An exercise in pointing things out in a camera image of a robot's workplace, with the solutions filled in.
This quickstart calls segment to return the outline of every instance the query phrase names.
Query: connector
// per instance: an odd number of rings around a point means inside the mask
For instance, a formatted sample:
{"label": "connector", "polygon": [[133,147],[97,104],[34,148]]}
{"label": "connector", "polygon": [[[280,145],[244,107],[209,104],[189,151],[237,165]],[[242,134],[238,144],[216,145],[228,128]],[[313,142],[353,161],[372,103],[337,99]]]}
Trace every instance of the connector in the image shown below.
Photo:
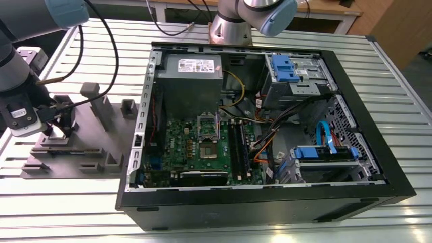
{"label": "connector", "polygon": [[190,30],[190,29],[193,28],[193,26],[194,26],[194,22],[189,23],[189,24],[186,25],[186,30]]}

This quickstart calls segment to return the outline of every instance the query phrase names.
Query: power supply label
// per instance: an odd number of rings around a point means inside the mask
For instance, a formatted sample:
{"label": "power supply label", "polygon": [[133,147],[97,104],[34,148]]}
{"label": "power supply label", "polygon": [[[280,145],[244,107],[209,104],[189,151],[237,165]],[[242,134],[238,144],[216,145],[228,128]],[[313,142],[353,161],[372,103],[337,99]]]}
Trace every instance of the power supply label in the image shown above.
{"label": "power supply label", "polygon": [[202,59],[180,59],[178,72],[214,73],[214,61]]}

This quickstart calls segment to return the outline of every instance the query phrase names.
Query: yellow cable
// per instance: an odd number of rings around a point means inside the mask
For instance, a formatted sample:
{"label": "yellow cable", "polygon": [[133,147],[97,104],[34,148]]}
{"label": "yellow cable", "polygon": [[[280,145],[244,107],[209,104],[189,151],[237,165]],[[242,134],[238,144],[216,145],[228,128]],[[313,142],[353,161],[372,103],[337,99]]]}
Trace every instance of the yellow cable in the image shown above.
{"label": "yellow cable", "polygon": [[240,96],[240,99],[234,103],[232,103],[230,105],[220,106],[220,108],[228,108],[228,107],[234,106],[236,104],[238,104],[242,101],[244,94],[245,94],[245,86],[244,86],[241,80],[238,79],[238,77],[232,72],[225,71],[225,70],[222,70],[222,72],[228,73],[236,79],[236,81],[238,82],[238,84],[241,86],[241,96]]}

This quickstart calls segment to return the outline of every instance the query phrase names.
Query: sticker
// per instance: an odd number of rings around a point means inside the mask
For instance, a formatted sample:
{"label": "sticker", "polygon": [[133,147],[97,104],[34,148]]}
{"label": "sticker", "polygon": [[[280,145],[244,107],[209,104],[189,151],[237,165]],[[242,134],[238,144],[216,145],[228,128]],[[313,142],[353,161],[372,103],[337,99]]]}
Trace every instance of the sticker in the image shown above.
{"label": "sticker", "polygon": [[273,178],[273,171],[270,170],[269,167],[266,168],[265,173],[268,174],[268,176],[269,176],[270,178]]}
{"label": "sticker", "polygon": [[16,110],[16,111],[12,111],[10,112],[10,116],[12,116],[12,118],[20,118],[20,117],[22,117],[22,116],[25,116],[26,115],[26,110],[25,110],[25,108],[22,108],[22,109],[18,109],[18,110]]}
{"label": "sticker", "polygon": [[305,70],[296,70],[297,75],[308,75],[308,72]]}
{"label": "sticker", "polygon": [[281,159],[282,157],[285,157],[285,154],[282,152],[277,153],[276,159]]}
{"label": "sticker", "polygon": [[261,109],[262,107],[262,101],[260,99],[256,99],[256,108]]}
{"label": "sticker", "polygon": [[178,72],[214,73],[214,61],[202,59],[180,59]]}
{"label": "sticker", "polygon": [[345,12],[345,14],[360,15],[358,12]]}

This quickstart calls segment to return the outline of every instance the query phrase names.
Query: red cable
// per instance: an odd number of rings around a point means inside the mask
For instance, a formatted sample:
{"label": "red cable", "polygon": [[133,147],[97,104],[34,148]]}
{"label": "red cable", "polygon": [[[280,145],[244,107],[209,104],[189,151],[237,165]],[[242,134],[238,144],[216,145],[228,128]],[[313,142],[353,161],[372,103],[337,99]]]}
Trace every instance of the red cable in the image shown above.
{"label": "red cable", "polygon": [[153,113],[153,131],[150,132],[150,137],[148,140],[148,145],[150,144],[150,141],[153,140],[154,132],[156,132],[156,99],[154,95],[152,95],[152,113]]}

